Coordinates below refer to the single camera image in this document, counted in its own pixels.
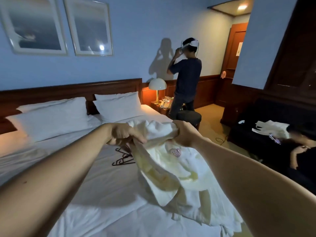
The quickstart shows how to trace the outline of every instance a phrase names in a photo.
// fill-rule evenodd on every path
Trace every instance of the white headset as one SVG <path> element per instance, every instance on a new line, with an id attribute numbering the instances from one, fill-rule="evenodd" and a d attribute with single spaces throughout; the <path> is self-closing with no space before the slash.
<path id="1" fill-rule="evenodd" d="M 197 52 L 196 52 L 196 55 L 197 56 L 197 53 L 198 53 L 198 47 L 200 45 L 200 43 L 198 42 L 197 39 L 194 39 L 193 41 L 191 41 L 190 43 L 187 43 L 185 45 L 182 45 L 183 42 L 181 42 L 181 52 L 183 52 L 183 48 L 187 47 L 187 46 L 193 46 L 193 47 L 197 47 Z"/>

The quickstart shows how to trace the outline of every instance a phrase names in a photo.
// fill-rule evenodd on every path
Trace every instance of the wooden nightstand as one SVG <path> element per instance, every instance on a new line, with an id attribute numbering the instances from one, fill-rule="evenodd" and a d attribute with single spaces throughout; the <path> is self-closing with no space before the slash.
<path id="1" fill-rule="evenodd" d="M 160 108 L 160 105 L 156 104 L 155 101 L 152 101 L 150 103 L 150 107 L 153 108 L 155 111 L 159 112 L 161 115 L 165 115 L 165 116 L 168 116 L 169 114 L 169 110 L 170 109 L 167 109 L 167 108 Z"/>

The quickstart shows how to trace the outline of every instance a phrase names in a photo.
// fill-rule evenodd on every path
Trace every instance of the person in black shirt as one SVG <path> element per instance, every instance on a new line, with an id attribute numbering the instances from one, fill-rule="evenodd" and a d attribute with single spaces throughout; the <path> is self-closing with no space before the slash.
<path id="1" fill-rule="evenodd" d="M 316 195 L 316 126 L 314 123 L 290 125 L 287 131 L 301 145 L 290 154 L 288 175 Z"/>
<path id="2" fill-rule="evenodd" d="M 176 119 L 177 113 L 181 110 L 184 103 L 187 110 L 194 111 L 194 98 L 202 70 L 201 60 L 195 57 L 198 49 L 198 41 L 194 38 L 188 38 L 182 45 L 183 47 L 176 49 L 167 69 L 168 74 L 179 73 L 169 112 L 171 119 Z M 175 64 L 175 60 L 182 55 L 181 52 L 183 52 L 187 59 Z"/>

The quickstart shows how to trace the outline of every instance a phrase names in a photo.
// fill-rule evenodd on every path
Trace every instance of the wooden headboard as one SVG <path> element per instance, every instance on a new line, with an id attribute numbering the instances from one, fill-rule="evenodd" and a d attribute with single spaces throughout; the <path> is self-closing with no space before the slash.
<path id="1" fill-rule="evenodd" d="M 99 112 L 92 102 L 95 100 L 94 94 L 110 95 L 135 91 L 138 91 L 140 102 L 143 103 L 141 78 L 1 91 L 0 134 L 16 130 L 10 121 L 5 118 L 21 113 L 16 110 L 21 105 L 83 96 L 87 100 L 87 113 L 95 115 Z"/>

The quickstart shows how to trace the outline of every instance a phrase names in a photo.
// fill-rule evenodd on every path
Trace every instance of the floor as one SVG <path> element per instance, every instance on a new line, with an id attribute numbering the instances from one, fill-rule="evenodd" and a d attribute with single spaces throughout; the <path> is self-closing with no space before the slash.
<path id="1" fill-rule="evenodd" d="M 249 153 L 246 150 L 226 141 L 230 128 L 220 123 L 221 117 L 224 112 L 223 107 L 213 104 L 198 108 L 195 111 L 202 115 L 199 132 L 204 137 L 209 138 L 214 143 L 222 144 L 222 146 L 225 148 L 231 149 L 235 152 L 249 157 Z M 252 235 L 249 232 L 247 226 L 243 224 L 242 232 L 235 233 L 234 237 L 252 237 Z"/>

